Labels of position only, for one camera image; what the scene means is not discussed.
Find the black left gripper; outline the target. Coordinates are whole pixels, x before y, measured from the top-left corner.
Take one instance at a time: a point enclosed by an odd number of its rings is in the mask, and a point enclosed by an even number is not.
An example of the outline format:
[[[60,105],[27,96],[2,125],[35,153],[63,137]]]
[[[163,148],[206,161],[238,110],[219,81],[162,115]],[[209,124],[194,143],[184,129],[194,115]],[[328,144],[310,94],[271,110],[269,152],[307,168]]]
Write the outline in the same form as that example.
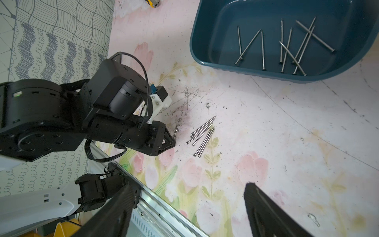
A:
[[[176,140],[164,123],[153,121],[139,127],[139,120],[135,115],[125,120],[97,115],[88,128],[88,138],[149,156],[160,155],[175,147]]]

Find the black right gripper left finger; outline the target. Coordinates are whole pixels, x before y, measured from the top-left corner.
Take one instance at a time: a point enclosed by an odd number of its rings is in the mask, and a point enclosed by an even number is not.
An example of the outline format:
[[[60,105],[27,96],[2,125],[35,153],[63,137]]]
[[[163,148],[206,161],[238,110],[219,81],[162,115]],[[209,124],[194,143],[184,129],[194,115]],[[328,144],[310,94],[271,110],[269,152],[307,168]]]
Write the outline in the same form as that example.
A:
[[[110,199],[74,237],[125,237],[134,207],[134,191],[131,186],[123,187]]]

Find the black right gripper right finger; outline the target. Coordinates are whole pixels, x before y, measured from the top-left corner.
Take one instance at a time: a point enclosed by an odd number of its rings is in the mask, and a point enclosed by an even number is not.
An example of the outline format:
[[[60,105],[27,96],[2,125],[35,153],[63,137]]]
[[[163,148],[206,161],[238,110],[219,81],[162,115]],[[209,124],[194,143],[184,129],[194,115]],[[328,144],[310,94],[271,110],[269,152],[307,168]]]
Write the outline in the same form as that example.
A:
[[[246,211],[255,237],[311,237],[312,235],[284,212],[256,184],[244,190]]]

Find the teal plastic storage box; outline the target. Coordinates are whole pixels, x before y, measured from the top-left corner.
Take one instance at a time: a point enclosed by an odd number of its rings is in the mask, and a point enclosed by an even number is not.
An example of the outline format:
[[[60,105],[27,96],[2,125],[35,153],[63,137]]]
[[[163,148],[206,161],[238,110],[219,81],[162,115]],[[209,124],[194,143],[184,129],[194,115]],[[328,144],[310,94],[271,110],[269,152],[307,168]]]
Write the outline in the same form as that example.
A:
[[[289,50],[295,57],[314,17],[313,33],[336,51],[331,52],[313,36],[293,75],[296,64],[287,55],[284,73],[280,73],[281,18],[283,43],[293,28]],[[262,70],[261,33],[240,57],[237,26],[242,51],[258,30],[263,31],[265,68]],[[194,60],[204,66],[267,77],[294,83],[310,83],[341,74],[359,62],[373,45],[379,32],[378,1],[201,1],[190,38]]]

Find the steel nail apart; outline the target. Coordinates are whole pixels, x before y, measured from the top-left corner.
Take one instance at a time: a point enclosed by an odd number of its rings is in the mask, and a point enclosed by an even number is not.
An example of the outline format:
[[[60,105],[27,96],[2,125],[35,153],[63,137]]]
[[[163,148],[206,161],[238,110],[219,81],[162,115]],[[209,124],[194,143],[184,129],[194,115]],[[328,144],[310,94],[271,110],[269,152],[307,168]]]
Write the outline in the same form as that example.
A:
[[[313,19],[313,21],[312,21],[312,23],[311,23],[311,25],[310,25],[310,27],[309,27],[309,30],[311,30],[311,28],[314,26],[314,23],[315,23],[316,19],[317,19],[317,17],[315,16],[314,19]],[[296,59],[299,59],[299,55],[300,55],[300,53],[302,51],[302,48],[305,45],[305,42],[306,42],[306,39],[308,38],[308,36],[309,36],[309,33],[306,33],[306,35],[305,35],[305,37],[304,37],[304,39],[302,41],[302,44],[301,44],[301,46],[300,46],[300,48],[299,48],[299,50],[298,50],[298,52],[297,52],[297,54],[295,56]]]

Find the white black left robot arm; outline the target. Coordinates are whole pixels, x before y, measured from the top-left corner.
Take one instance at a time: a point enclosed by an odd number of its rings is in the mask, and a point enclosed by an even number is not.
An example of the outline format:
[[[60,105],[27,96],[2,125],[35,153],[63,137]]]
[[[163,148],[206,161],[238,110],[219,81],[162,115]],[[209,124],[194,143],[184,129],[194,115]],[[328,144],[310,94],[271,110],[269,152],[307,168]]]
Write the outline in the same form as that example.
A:
[[[88,80],[69,84],[27,79],[1,84],[1,168],[33,162],[54,152],[91,143],[113,144],[122,154],[134,150],[158,156],[175,147],[166,125],[155,116],[172,100],[147,74],[121,64],[116,53]],[[141,187],[117,165],[103,174],[85,174],[45,190],[1,198],[1,234],[50,219],[96,210],[77,237],[124,237]]]

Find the steel nail pile right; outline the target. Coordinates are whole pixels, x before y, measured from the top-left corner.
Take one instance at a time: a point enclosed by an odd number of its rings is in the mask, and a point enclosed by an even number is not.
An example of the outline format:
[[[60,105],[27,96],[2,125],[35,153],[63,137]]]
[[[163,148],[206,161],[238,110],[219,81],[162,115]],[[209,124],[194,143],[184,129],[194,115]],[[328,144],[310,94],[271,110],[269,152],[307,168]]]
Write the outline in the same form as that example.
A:
[[[203,124],[201,127],[199,127],[196,131],[194,131],[191,136],[190,140],[186,142],[186,144],[190,144],[194,146],[198,140],[209,130],[209,128],[212,126],[216,116],[212,117],[209,121],[207,121],[205,124]]]

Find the steel nail pile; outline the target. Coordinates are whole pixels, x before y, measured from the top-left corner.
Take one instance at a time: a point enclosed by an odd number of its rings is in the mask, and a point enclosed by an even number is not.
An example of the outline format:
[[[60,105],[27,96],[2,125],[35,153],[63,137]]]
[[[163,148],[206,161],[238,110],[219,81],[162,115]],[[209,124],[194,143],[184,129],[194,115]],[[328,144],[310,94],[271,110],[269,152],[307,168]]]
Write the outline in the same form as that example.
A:
[[[186,144],[190,144],[194,146],[198,140],[209,130],[209,128],[212,126],[216,116],[212,117],[209,121],[207,121],[205,124],[203,124],[201,127],[199,127],[196,131],[194,131],[191,136],[190,140],[186,142]]]
[[[201,143],[200,147],[198,148],[198,150],[197,150],[197,151],[195,152],[195,154],[193,155],[194,157],[196,157],[196,156],[200,157],[200,156],[201,156],[201,153],[203,152],[204,148],[206,147],[206,145],[207,145],[207,143],[208,143],[208,141],[209,141],[211,135],[212,135],[213,132],[214,132],[214,129],[215,129],[215,128],[214,128],[213,126],[209,129],[209,131],[208,131],[208,133],[207,133],[207,135],[206,135],[204,141]]]

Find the steel nail pile lower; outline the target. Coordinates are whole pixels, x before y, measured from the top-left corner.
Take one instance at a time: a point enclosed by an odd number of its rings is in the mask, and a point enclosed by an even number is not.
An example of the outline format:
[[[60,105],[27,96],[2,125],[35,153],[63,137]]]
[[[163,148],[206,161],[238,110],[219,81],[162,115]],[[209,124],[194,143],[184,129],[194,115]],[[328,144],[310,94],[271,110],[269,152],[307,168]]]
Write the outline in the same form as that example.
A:
[[[209,131],[208,131],[208,133],[207,133],[207,135],[206,135],[204,141],[201,143],[200,147],[198,148],[198,150],[197,150],[197,151],[195,152],[195,154],[193,155],[194,157],[196,157],[196,156],[200,157],[200,156],[201,156],[201,153],[203,152],[204,148],[206,147],[206,145],[207,145],[207,143],[208,143],[208,141],[209,141],[211,135],[212,135],[213,132],[214,132],[214,129],[215,129],[215,128],[214,128],[213,126],[209,129]]]

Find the yellow black utility knife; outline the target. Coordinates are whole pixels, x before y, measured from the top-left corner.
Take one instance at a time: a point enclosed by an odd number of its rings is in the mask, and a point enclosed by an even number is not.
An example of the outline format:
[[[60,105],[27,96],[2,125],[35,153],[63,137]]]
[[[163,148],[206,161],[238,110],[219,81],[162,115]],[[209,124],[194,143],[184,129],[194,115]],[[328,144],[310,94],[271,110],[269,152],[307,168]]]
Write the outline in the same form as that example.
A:
[[[159,4],[160,4],[160,0],[145,0],[148,4],[149,4],[149,6],[150,7],[152,7],[152,8],[156,8],[156,7],[158,7],[159,6]]]

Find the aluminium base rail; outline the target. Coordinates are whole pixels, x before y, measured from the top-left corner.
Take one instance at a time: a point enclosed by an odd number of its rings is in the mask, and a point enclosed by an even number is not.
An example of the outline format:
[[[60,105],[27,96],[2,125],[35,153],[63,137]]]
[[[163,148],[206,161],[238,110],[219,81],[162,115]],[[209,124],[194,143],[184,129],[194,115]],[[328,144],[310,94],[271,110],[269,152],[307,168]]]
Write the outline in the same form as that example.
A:
[[[92,162],[104,166],[104,172],[96,179],[97,187],[87,192],[90,196],[98,194],[102,207],[125,186],[131,186],[134,191],[134,207],[126,237],[206,236],[203,230],[125,171],[119,164],[111,161],[93,143],[86,142],[84,149]]]

